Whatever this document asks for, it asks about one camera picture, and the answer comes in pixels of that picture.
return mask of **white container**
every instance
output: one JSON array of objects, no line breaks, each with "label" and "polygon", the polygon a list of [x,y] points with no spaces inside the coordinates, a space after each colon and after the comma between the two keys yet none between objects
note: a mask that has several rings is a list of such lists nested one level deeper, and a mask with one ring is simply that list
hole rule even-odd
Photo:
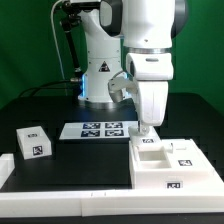
[{"label": "white container", "polygon": [[51,142],[42,127],[22,128],[16,132],[24,159],[52,155]]}]

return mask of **cable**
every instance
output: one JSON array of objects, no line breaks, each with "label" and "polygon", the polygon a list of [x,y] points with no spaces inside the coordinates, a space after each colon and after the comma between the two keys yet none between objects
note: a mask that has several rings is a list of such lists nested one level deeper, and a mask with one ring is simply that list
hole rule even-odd
[{"label": "cable", "polygon": [[38,92],[40,90],[45,90],[45,89],[49,90],[49,89],[73,89],[73,88],[72,87],[34,87],[34,88],[29,88],[24,90],[22,93],[19,94],[18,98],[23,97],[24,93],[29,92],[31,90],[37,90]]},{"label": "cable", "polygon": [[56,47],[56,51],[57,51],[57,55],[58,55],[59,65],[60,65],[60,69],[61,69],[62,79],[65,80],[64,68],[63,68],[63,64],[62,64],[62,60],[61,60],[61,54],[60,54],[60,51],[59,51],[58,40],[57,40],[57,36],[56,36],[56,32],[55,32],[55,26],[54,26],[54,11],[55,11],[55,8],[57,7],[57,5],[62,3],[62,2],[63,2],[63,0],[58,0],[52,6],[52,9],[51,9],[51,27],[52,27],[54,43],[55,43],[55,47]]},{"label": "cable", "polygon": [[41,89],[54,89],[54,88],[47,88],[48,86],[58,85],[58,84],[63,84],[63,83],[70,83],[70,82],[71,82],[70,80],[55,81],[55,82],[46,83],[46,84],[44,84],[40,87],[29,88],[29,89],[26,89],[23,92],[21,92],[19,94],[18,98],[22,97],[26,92],[29,92],[31,90],[33,90],[33,92],[29,96],[34,96]]},{"label": "cable", "polygon": [[34,96],[34,95],[39,91],[38,88],[41,89],[41,88],[44,88],[44,87],[47,87],[47,86],[58,85],[58,84],[63,84],[63,83],[71,83],[71,81],[70,81],[70,80],[61,80],[61,81],[49,82],[49,83],[43,84],[43,85],[41,85],[40,87],[36,87],[36,90],[34,90],[34,91],[30,94],[30,96]]}]

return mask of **blue light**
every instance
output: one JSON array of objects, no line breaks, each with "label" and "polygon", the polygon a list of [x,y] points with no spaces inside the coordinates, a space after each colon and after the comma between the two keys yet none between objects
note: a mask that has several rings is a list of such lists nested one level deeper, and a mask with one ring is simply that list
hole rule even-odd
[{"label": "blue light", "polygon": [[82,76],[82,97],[86,95],[85,74]]}]

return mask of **black cable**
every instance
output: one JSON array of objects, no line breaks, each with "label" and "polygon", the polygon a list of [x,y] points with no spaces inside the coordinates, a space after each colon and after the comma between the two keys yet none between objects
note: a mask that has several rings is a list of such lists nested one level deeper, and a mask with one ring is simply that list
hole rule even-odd
[{"label": "black cable", "polygon": [[29,92],[31,90],[49,90],[49,89],[74,89],[73,87],[34,87],[34,88],[30,88],[30,89],[26,89],[24,90],[22,93],[19,94],[18,98],[21,98],[24,93]]},{"label": "black cable", "polygon": [[63,83],[71,83],[71,81],[70,80],[61,80],[61,81],[55,81],[55,82],[49,82],[49,83],[43,84],[40,87],[36,87],[35,90],[32,93],[30,93],[29,96],[34,96],[37,92],[39,92],[39,90],[41,90],[42,87],[58,85],[58,84],[63,84]]},{"label": "black cable", "polygon": [[70,80],[61,80],[61,81],[49,82],[49,83],[46,83],[44,85],[41,85],[40,87],[29,88],[29,89],[26,89],[23,92],[21,92],[19,94],[18,98],[22,97],[26,92],[29,92],[31,90],[33,90],[33,92],[30,94],[30,96],[34,96],[41,89],[54,89],[54,88],[46,88],[48,86],[58,85],[58,84],[63,84],[63,83],[70,83],[70,82],[71,82]]}]

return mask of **black and white pattern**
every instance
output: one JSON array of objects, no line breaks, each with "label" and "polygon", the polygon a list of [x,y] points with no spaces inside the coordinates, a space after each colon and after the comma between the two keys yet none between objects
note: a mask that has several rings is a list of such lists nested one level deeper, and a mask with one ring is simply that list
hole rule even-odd
[{"label": "black and white pattern", "polygon": [[122,122],[108,122],[105,123],[105,128],[123,128]]},{"label": "black and white pattern", "polygon": [[106,137],[124,136],[124,131],[123,130],[106,130],[105,136]]},{"label": "black and white pattern", "polygon": [[35,146],[33,147],[33,155],[39,156],[43,154],[43,147],[42,146]]},{"label": "black and white pattern", "polygon": [[28,135],[28,138],[35,138],[35,137],[37,137],[38,135],[37,134],[29,134]]},{"label": "black and white pattern", "polygon": [[167,188],[168,189],[182,188],[182,183],[181,182],[169,182],[169,183],[167,183]]},{"label": "black and white pattern", "polygon": [[81,137],[82,138],[95,138],[100,136],[100,131],[92,130],[92,131],[82,131]]},{"label": "black and white pattern", "polygon": [[180,166],[193,166],[191,160],[178,160]]},{"label": "black and white pattern", "polygon": [[144,139],[142,139],[142,142],[148,144],[148,143],[153,143],[154,140],[151,138],[144,138]]},{"label": "black and white pattern", "polygon": [[100,123],[84,123],[83,129],[100,129]]}]

